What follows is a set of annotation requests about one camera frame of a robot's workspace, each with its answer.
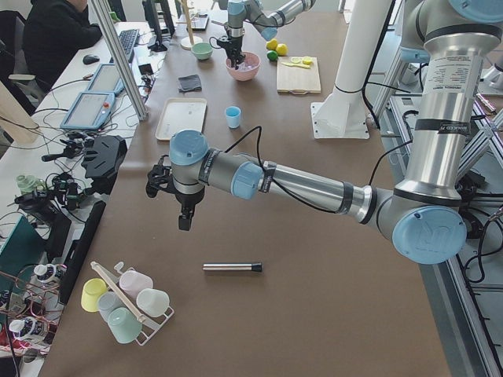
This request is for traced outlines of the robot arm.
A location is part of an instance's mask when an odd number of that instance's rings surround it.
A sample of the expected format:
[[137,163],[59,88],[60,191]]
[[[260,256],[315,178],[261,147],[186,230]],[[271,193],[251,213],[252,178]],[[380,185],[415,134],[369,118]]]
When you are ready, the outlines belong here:
[[226,51],[231,67],[237,69],[245,59],[242,53],[245,21],[269,41],[276,36],[279,27],[292,22],[300,13],[309,11],[314,4],[315,1],[311,0],[293,0],[266,15],[260,1],[218,1],[219,8],[227,12],[227,22],[224,24],[226,35],[217,39],[217,46]]
[[195,130],[170,141],[169,166],[149,172],[146,192],[173,194],[178,226],[191,226],[208,186],[251,199],[281,192],[315,209],[347,214],[380,231],[403,256],[420,264],[444,262],[464,246],[467,229],[455,189],[483,58],[501,43],[499,1],[408,1],[402,45],[429,57],[405,177],[392,190],[358,187],[284,167],[259,157],[210,148]]

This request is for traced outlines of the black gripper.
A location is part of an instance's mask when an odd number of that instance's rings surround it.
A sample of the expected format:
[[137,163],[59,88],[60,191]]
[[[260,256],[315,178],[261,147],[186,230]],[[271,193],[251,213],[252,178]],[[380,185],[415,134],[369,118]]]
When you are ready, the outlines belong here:
[[180,230],[191,229],[196,205],[204,198],[204,186],[196,183],[196,187],[191,188],[188,192],[185,188],[182,191],[177,188],[174,176],[171,173],[171,166],[164,165],[164,159],[168,157],[169,155],[162,155],[157,164],[148,172],[145,191],[150,198],[155,198],[158,191],[174,194],[177,201],[181,204],[178,228]]
[[246,55],[242,51],[243,37],[234,38],[232,36],[223,35],[219,38],[210,37],[209,43],[213,49],[224,49],[226,56],[230,61],[230,66],[236,69],[237,64],[242,64],[245,61]]

